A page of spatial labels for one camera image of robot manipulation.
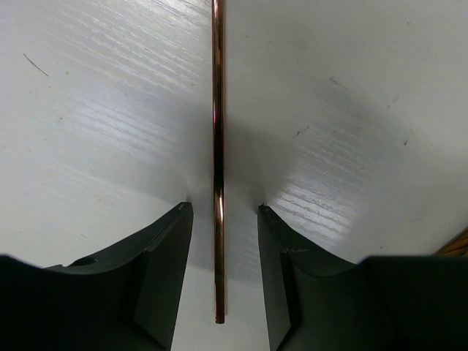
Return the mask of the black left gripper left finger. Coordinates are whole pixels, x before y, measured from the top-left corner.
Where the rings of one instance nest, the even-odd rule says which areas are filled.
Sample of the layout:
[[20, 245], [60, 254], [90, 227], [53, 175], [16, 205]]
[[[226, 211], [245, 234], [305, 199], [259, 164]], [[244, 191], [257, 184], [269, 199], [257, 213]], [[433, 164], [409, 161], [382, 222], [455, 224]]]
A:
[[3, 350], [169, 350], [192, 237], [182, 202], [68, 266], [1, 257]]

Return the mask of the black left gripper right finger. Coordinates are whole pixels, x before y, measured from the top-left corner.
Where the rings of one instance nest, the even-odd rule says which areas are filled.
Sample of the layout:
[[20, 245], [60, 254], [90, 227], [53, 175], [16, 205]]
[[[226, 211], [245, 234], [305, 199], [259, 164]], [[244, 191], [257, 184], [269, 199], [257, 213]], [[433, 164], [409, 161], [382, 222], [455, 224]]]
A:
[[272, 350], [465, 350], [467, 260], [372, 256], [354, 264], [257, 214]]

